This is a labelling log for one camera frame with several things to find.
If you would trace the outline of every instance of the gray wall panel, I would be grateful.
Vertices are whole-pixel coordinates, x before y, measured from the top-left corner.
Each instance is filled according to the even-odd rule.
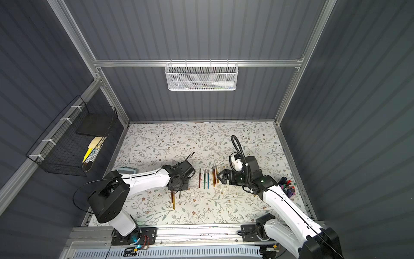
[[[282,121],[345,257],[411,254],[413,10],[411,1],[338,1]]]
[[[72,0],[98,59],[300,58],[323,0]]]
[[[92,82],[46,1],[0,1],[0,186],[48,124]]]
[[[90,102],[108,105],[99,90]],[[118,120],[87,177],[48,174],[37,169],[0,217],[2,258],[57,258],[72,227],[80,226],[84,212],[72,204],[72,194],[86,182],[102,178],[123,126]],[[93,185],[79,190],[76,204],[87,209]],[[27,250],[16,253],[21,243]]]
[[[0,34],[2,187],[39,135],[93,77],[47,1],[0,1]],[[100,90],[91,101],[108,105]],[[34,172],[0,216],[1,258],[59,256],[84,216],[73,206],[72,194],[103,176],[122,130],[117,121],[87,177]],[[83,209],[89,191],[77,194]]]
[[[131,121],[274,119],[295,68],[240,68],[235,91],[170,91],[163,68],[104,68]]]

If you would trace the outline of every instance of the pencil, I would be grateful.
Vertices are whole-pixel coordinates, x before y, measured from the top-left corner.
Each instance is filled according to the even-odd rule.
[[[200,184],[201,184],[201,167],[200,168],[200,172],[198,173],[198,188],[200,189]]]
[[[216,172],[214,171],[214,167],[211,167],[211,172],[213,174],[213,187],[216,187]]]
[[[173,210],[175,210],[176,209],[176,200],[175,200],[173,191],[171,191],[171,203],[173,204]]]
[[[219,171],[217,170],[217,164],[216,164],[216,184],[219,184]]]

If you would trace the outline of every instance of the wire mesh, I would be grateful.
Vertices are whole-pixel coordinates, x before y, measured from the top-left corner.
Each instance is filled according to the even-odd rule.
[[[88,146],[95,137],[77,134],[76,130],[88,114],[99,114],[110,119],[104,129],[105,135],[83,162]],[[50,139],[44,140],[46,144],[38,154],[32,154],[32,147],[27,157],[47,173],[86,176],[117,118],[114,107],[83,102],[68,118],[61,119],[62,125]]]
[[[236,90],[238,67],[177,67],[167,64],[165,76],[171,91]]]

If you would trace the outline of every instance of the small white object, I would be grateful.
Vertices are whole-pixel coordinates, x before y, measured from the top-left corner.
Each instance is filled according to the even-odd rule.
[[[70,121],[70,118],[61,118],[60,120],[68,121],[70,124],[72,124],[72,122]]]
[[[212,82],[212,85],[217,85],[220,87],[230,87],[233,88],[234,87],[234,82],[233,81],[218,81],[218,82]]]
[[[243,169],[243,163],[241,162],[241,159],[237,159],[235,157],[236,154],[231,155],[231,163],[233,164],[233,167],[236,171],[241,172]]]
[[[82,107],[80,105],[72,105],[71,107],[79,108],[79,110],[82,111]]]
[[[40,159],[42,159],[42,161],[43,160],[45,160],[43,157],[42,157],[42,155],[29,155],[30,157],[39,157]]]
[[[43,139],[42,141],[49,141],[53,144],[53,146],[56,146],[56,143],[53,141],[53,139]]]

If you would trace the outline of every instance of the floral tablecloth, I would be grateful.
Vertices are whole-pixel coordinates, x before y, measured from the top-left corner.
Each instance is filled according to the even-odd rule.
[[[181,162],[194,151],[188,161],[196,173],[190,179],[189,190],[181,192],[181,198],[179,193],[175,195],[175,210],[166,187],[129,197],[124,210],[140,225],[243,223],[254,222],[266,213],[276,215],[268,204],[240,186],[213,187],[211,166],[217,164],[219,172],[229,169],[229,155],[234,152],[231,135],[240,140],[246,156],[255,156],[263,174],[276,180],[285,176],[295,182],[272,122],[131,124],[114,169],[133,167],[146,172]],[[207,185],[203,189],[204,167],[210,171],[209,189]],[[305,210],[298,191],[291,200]],[[100,225],[93,216],[89,226]]]

